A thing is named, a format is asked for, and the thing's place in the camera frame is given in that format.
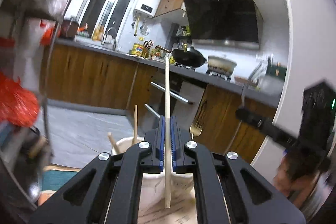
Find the person right hand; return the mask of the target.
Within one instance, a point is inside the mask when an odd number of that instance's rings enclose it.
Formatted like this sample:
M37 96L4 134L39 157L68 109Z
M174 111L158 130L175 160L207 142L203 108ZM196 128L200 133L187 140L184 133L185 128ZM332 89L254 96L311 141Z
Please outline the person right hand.
M298 209L313 193L319 179L320 171L313 164L299 152L288 152L273 178L273 186Z

